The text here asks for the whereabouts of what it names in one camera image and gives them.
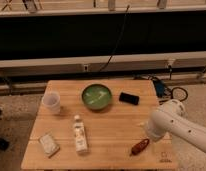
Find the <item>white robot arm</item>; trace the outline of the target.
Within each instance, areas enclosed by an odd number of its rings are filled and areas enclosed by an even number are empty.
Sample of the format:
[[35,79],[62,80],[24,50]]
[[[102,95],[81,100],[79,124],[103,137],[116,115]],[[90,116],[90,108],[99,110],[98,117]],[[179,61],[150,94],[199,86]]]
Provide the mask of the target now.
[[185,112],[182,102],[171,99],[156,107],[140,126],[153,142],[171,133],[206,153],[206,127],[183,118]]

